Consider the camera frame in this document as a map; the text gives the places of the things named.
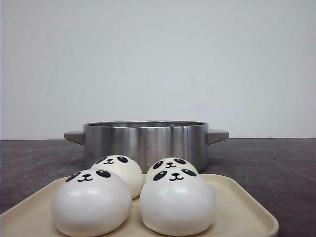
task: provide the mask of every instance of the black eye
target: black eye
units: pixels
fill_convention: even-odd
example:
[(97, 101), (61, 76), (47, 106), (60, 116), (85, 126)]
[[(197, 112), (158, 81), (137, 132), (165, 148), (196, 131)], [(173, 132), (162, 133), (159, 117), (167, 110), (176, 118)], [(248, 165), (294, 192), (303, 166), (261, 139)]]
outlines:
[(105, 170), (97, 170), (96, 174), (103, 178), (110, 178), (111, 174)]
[(159, 167), (162, 165), (162, 163), (163, 163), (163, 161), (157, 162), (157, 163), (154, 165), (153, 169), (159, 168)]
[(118, 160), (123, 163), (127, 163), (128, 160), (125, 157), (118, 157)]
[(161, 178), (163, 178), (165, 175), (167, 174), (167, 171), (162, 171), (162, 172), (159, 172), (158, 174), (156, 174), (153, 178), (154, 181), (157, 181)]
[(99, 159), (95, 164), (98, 164), (98, 163), (104, 161), (106, 158), (107, 158), (107, 157), (103, 157), (102, 159)]
[(65, 183), (67, 183), (67, 182), (69, 182), (70, 180), (76, 178), (76, 177), (77, 177), (78, 175), (80, 175), (80, 174), (81, 174), (81, 172), (78, 172), (78, 173), (76, 173), (76, 174), (74, 174), (74, 175), (68, 177), (68, 179), (66, 179)]
[(175, 162), (178, 162), (179, 164), (185, 164), (186, 161), (182, 159), (174, 159)]
[(188, 169), (181, 169), (183, 173), (186, 173), (190, 176), (196, 176), (197, 174), (195, 174), (193, 171), (190, 171)]

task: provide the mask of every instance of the panda face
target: panda face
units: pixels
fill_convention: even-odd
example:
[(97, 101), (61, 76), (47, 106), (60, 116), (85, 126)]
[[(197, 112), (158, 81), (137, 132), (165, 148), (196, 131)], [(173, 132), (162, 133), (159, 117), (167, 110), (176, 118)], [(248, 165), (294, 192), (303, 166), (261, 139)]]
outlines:
[(163, 168), (175, 168), (179, 164), (184, 165), (186, 163), (187, 162), (184, 159), (180, 159), (180, 158), (166, 158), (166, 159), (162, 159), (162, 160), (158, 161), (157, 163), (155, 163), (153, 165), (153, 169), (158, 169), (161, 166)]
[(184, 180), (185, 177), (196, 177), (197, 174), (189, 169), (163, 170), (153, 177), (153, 181), (161, 180), (165, 177), (168, 181)]
[(195, 169), (195, 167), (190, 164), (188, 161), (171, 157), (171, 158), (165, 158), (161, 159), (158, 162), (156, 162), (147, 172), (146, 175), (146, 181), (148, 181), (153, 175), (158, 174), (162, 170), (169, 170), (174, 168), (182, 168), (182, 169), (188, 169), (194, 173), (198, 173), (198, 171)]
[(113, 156), (107, 156), (99, 159), (95, 164), (114, 164), (116, 162), (121, 162), (121, 163), (128, 163), (128, 160), (130, 160), (129, 157), (126, 156), (120, 156), (120, 155), (113, 155)]
[(111, 173), (106, 171), (106, 170), (83, 170), (80, 171), (76, 174), (73, 174), (72, 176), (69, 176), (65, 183), (69, 182), (88, 182), (92, 181), (94, 179), (99, 179), (99, 178), (110, 178)]

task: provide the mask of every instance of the white wall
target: white wall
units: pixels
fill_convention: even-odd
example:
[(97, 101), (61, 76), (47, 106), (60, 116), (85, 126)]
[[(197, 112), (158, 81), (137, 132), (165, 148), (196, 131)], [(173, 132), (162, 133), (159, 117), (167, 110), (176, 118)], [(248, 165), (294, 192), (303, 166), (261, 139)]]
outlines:
[(2, 0), (1, 138), (94, 121), (316, 137), (314, 0)]

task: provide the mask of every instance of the panda mouth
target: panda mouth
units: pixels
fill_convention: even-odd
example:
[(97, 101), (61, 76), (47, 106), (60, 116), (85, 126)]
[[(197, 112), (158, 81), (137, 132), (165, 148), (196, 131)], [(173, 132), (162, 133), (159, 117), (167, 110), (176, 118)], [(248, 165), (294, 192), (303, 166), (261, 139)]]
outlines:
[(84, 179), (82, 179), (82, 180), (77, 180), (78, 182), (83, 182), (83, 181), (91, 181), (91, 180), (93, 180), (93, 179), (86, 179), (86, 178), (84, 178)]
[(175, 177), (174, 179), (169, 179), (170, 181), (175, 181), (175, 180), (182, 180), (184, 179), (184, 177), (181, 177), (180, 179), (178, 179), (178, 177)]
[(175, 166), (172, 166), (171, 164), (167, 167), (165, 167), (165, 168), (174, 168), (174, 167), (177, 167), (176, 165)]

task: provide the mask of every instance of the pot rim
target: pot rim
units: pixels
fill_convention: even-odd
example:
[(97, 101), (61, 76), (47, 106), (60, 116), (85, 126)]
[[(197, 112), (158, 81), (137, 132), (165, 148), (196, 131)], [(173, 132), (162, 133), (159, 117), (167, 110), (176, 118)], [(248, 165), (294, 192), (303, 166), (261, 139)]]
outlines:
[(113, 127), (113, 128), (163, 128), (163, 127), (191, 127), (208, 125), (206, 122), (182, 121), (182, 120), (146, 120), (146, 121), (112, 121), (112, 122), (93, 122), (86, 123), (88, 127)]

